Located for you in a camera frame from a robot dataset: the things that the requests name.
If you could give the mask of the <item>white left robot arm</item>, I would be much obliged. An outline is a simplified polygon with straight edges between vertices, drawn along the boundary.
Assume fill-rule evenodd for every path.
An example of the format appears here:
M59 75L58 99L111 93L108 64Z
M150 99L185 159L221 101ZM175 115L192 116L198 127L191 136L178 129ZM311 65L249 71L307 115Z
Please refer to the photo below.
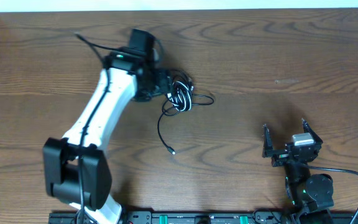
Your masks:
M97 87L75 124L43 146L47 194L77 208L72 223L119 223L122 206L110 194L106 148L131 100L150 101L172 89L168 70L158 68L157 39L133 29L127 46L99 56Z

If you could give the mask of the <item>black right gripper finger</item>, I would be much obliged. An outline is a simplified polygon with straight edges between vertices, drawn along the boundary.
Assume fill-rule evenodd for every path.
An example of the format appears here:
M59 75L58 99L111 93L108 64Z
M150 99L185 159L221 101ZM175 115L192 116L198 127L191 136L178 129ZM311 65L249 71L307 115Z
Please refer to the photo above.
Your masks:
M311 134L316 144L322 144L323 140L312 130L310 125L305 119L302 119L303 130L305 133Z
M262 151L262 157L272 157L273 156L273 143L270 136L270 130L266 124L263 125L264 129L264 146Z

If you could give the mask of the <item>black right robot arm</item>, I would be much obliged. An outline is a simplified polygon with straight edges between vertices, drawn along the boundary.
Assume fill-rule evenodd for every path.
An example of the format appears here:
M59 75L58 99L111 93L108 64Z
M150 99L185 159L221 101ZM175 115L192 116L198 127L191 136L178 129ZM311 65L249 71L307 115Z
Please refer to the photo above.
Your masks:
M333 180L327 174L311 174L308 163L314 161L323 140L302 121L304 132L294 134L284 149L274 149L269 128L264 125L263 157L272 167L284 167L285 189L293 208L280 218L282 223L313 223L321 218L332 223L328 210L334 205Z

